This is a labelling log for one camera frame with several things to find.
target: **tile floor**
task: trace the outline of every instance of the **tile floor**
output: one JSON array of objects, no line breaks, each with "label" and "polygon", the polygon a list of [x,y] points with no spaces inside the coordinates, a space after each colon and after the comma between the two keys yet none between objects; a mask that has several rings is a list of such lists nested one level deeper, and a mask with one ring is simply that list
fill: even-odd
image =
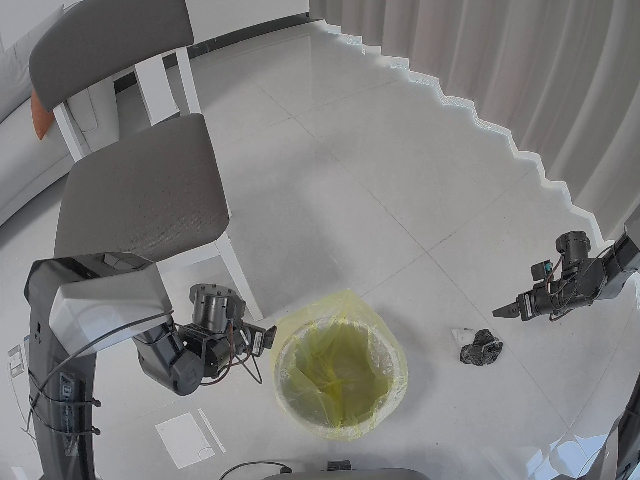
[{"label": "tile floor", "polygon": [[[326,460],[407,467],[431,480],[577,476],[622,411],[640,369],[636,287],[556,324],[499,320],[492,309],[531,286],[529,266],[556,260],[556,236],[583,229],[562,193],[507,139],[443,106],[393,59],[321,22],[260,36],[192,60],[233,217],[228,233],[266,315],[265,325],[351,288],[388,323],[409,363],[398,409],[363,438],[324,441],[277,407],[265,384],[237,370],[220,387],[180,398],[148,379],[134,346],[100,353],[94,411],[104,479],[216,478],[230,465],[270,459],[294,470]],[[175,98],[184,94],[169,78]],[[136,87],[118,94],[123,140],[148,126]],[[28,328],[22,287],[33,260],[52,254],[60,180],[0,227],[0,340]],[[220,259],[165,276],[176,320],[190,318],[189,287],[230,284]],[[498,361],[458,361],[451,329],[489,327]],[[26,375],[15,379],[21,401]],[[0,478],[38,478],[7,380]],[[225,447],[213,441],[204,414]],[[216,454],[176,469],[155,425],[191,412]],[[268,467],[229,478],[261,479]]]}]

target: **gray curtain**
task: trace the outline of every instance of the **gray curtain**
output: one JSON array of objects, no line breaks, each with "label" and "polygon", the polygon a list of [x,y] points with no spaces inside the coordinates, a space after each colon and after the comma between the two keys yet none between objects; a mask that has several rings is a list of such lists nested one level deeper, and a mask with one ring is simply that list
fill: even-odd
[{"label": "gray curtain", "polygon": [[640,202],[640,0],[310,0],[537,152],[612,238]]}]

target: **black trash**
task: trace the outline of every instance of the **black trash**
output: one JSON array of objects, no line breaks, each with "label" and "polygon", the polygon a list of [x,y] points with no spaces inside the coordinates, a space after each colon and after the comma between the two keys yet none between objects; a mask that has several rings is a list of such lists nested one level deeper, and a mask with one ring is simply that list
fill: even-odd
[{"label": "black trash", "polygon": [[460,350],[460,362],[482,366],[491,364],[498,359],[502,352],[502,342],[491,334],[489,329],[480,329],[476,332],[474,342],[464,345]]}]

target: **chair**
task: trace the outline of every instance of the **chair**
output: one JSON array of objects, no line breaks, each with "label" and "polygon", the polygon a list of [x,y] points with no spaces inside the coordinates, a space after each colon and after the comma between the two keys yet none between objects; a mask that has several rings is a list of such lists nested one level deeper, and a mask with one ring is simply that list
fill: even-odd
[{"label": "chair", "polygon": [[[33,87],[43,107],[53,110],[76,161],[60,206],[54,254],[133,252],[155,261],[161,273],[220,255],[252,317],[260,320],[226,233],[230,213],[193,83],[186,51],[192,43],[184,0],[84,0],[36,44],[29,60]],[[190,114],[88,154],[66,100],[171,51]],[[158,76],[166,79],[164,69]]]}]

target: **robotic arm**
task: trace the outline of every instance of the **robotic arm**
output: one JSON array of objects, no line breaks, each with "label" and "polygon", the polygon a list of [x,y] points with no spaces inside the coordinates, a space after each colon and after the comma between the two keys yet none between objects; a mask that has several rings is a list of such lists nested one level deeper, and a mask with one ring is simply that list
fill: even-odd
[{"label": "robotic arm", "polygon": [[[245,303],[222,286],[191,288],[192,322],[177,326],[155,263],[127,253],[36,261],[24,289],[29,400],[43,478],[93,480],[96,353],[132,338],[142,371],[178,395],[224,378],[231,361],[271,348],[276,327],[246,324]],[[212,381],[203,383],[202,379]]]},{"label": "robotic arm", "polygon": [[[616,297],[631,274],[640,268],[640,207],[625,223],[616,242],[595,258],[589,258],[591,244],[583,231],[564,233],[556,240],[562,271],[554,280],[551,261],[531,267],[533,288],[516,301],[493,311],[493,316],[523,321],[548,314],[555,321],[598,299]],[[640,462],[640,376],[625,411],[615,421],[609,437],[589,472],[580,480],[624,480]],[[560,476],[556,480],[566,479]]]}]

